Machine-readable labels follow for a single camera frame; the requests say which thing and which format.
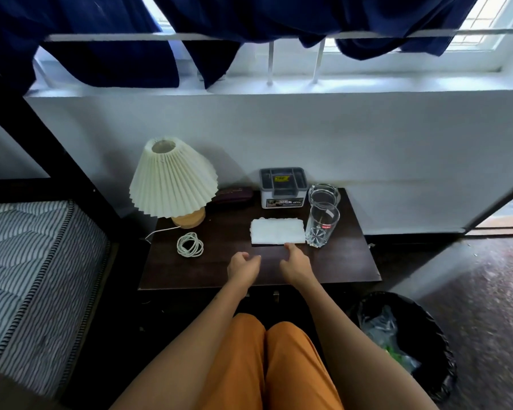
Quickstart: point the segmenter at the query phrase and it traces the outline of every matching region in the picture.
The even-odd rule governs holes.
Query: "trash can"
[[[384,306],[397,321],[399,349],[420,362],[412,376],[434,402],[444,401],[456,384],[456,361],[443,331],[420,305],[392,292],[371,292],[347,314],[361,327],[359,317],[362,321],[378,317]]]

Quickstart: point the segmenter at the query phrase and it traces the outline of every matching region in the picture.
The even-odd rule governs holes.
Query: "folded towel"
[[[300,219],[255,219],[251,222],[252,244],[306,243]]]

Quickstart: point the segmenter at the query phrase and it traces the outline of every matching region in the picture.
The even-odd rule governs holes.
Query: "dark wooden table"
[[[359,227],[346,190],[341,188],[340,221],[329,242],[322,248],[307,244],[298,247],[310,257],[314,273],[321,283],[371,282],[381,280],[367,242]],[[251,220],[299,218],[308,220],[310,205],[289,209],[263,209],[260,193],[242,208],[208,207],[203,223],[191,230],[174,229],[155,233],[139,284],[140,290],[217,288],[226,282],[226,266],[237,251],[261,255],[260,274],[255,285],[280,285],[281,259],[288,257],[283,246],[253,246]],[[174,227],[171,219],[159,219],[156,229]],[[177,253],[177,240],[189,231],[198,234],[204,251],[200,257],[184,258]]]

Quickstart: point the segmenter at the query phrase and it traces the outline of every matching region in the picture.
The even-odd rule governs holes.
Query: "mattress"
[[[108,249],[71,200],[0,204],[0,373],[53,397],[80,346]]]

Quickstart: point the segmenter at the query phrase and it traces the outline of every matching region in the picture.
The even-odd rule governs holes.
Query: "pleated lampshade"
[[[217,172],[211,163],[178,138],[148,141],[129,187],[135,207],[167,218],[196,212],[217,191]]]

